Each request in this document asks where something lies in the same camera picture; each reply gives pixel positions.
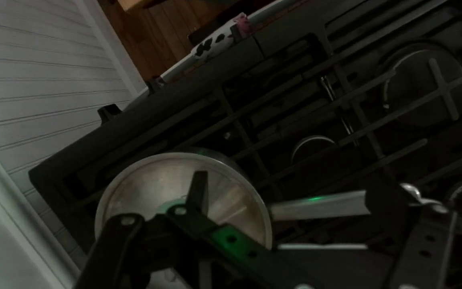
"gas stove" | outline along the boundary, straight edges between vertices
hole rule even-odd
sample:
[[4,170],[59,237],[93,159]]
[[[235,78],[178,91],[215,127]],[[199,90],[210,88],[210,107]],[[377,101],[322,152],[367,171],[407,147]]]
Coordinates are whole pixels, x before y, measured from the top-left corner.
[[[462,1],[308,0],[41,162],[32,183],[88,250],[130,163],[203,147],[264,202],[364,188],[375,173],[442,199],[462,179]],[[364,218],[280,223],[277,240],[367,240]]]

